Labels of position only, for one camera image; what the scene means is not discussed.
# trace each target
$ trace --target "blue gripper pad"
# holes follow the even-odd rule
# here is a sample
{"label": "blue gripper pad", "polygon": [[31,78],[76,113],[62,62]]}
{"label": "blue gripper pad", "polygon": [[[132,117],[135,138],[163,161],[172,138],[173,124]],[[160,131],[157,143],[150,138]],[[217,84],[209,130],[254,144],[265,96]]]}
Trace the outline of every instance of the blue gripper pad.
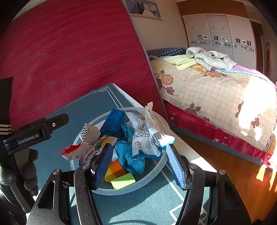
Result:
{"label": "blue gripper pad", "polygon": [[100,128],[101,136],[108,135],[124,139],[124,132],[121,128],[121,124],[129,121],[129,118],[124,111],[113,109],[105,120],[104,124]]}
{"label": "blue gripper pad", "polygon": [[185,187],[186,187],[184,170],[182,169],[182,166],[179,163],[179,161],[178,161],[178,159],[177,159],[177,157],[174,153],[173,148],[176,151],[174,145],[169,144],[165,149],[166,150],[167,161],[168,161],[169,166],[171,168],[171,172],[172,172],[172,174],[175,178],[176,184],[184,190]]}
{"label": "blue gripper pad", "polygon": [[95,174],[94,174],[95,190],[97,190],[97,188],[103,184],[105,175],[107,173],[108,167],[112,160],[112,154],[113,154],[113,146],[109,143],[105,144],[97,160],[92,166],[92,170],[95,171]]}

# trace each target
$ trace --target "green sponge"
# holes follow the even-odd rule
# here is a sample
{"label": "green sponge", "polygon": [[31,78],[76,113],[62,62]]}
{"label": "green sponge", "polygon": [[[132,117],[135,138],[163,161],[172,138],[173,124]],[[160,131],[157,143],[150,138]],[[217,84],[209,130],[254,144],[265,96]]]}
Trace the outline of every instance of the green sponge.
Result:
{"label": "green sponge", "polygon": [[124,188],[135,182],[136,182],[136,180],[131,173],[125,174],[121,177],[111,180],[112,186],[114,187],[115,190]]}

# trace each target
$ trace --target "orange sponge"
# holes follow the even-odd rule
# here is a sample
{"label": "orange sponge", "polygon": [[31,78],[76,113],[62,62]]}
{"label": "orange sponge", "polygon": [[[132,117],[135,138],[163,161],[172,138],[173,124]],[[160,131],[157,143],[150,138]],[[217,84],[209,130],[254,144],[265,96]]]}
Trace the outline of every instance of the orange sponge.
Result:
{"label": "orange sponge", "polygon": [[125,174],[127,174],[127,172],[122,168],[118,160],[114,162],[111,161],[105,176],[105,181],[111,182],[111,180],[121,177]]}

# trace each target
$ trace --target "decorative sticker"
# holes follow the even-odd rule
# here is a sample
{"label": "decorative sticker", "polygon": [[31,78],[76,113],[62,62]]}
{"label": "decorative sticker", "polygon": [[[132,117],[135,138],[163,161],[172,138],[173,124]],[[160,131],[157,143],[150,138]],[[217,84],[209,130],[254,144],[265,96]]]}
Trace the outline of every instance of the decorative sticker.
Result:
{"label": "decorative sticker", "polygon": [[211,45],[210,40],[189,40],[189,45]]}
{"label": "decorative sticker", "polygon": [[255,53],[254,48],[252,46],[249,46],[249,45],[234,43],[234,48],[244,50],[244,51],[247,51],[247,52]]}
{"label": "decorative sticker", "polygon": [[230,42],[215,41],[215,40],[212,40],[212,46],[226,47],[226,48],[233,48],[233,44],[232,44],[232,43],[230,43]]}

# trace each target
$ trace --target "red mattress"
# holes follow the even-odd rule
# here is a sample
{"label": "red mattress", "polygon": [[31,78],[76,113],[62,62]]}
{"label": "red mattress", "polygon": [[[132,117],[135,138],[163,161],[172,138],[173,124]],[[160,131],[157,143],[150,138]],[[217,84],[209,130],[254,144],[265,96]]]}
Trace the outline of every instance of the red mattress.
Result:
{"label": "red mattress", "polygon": [[120,0],[47,0],[11,23],[0,79],[13,76],[12,128],[115,83],[165,118],[146,55]]}
{"label": "red mattress", "polygon": [[258,158],[261,163],[270,165],[268,159],[271,155],[269,153],[253,147],[246,141],[224,132],[215,125],[212,125],[193,114],[185,112],[166,100],[164,100],[164,105],[169,122],[176,127],[186,129],[213,142],[219,142],[223,145],[234,148],[241,153]]}

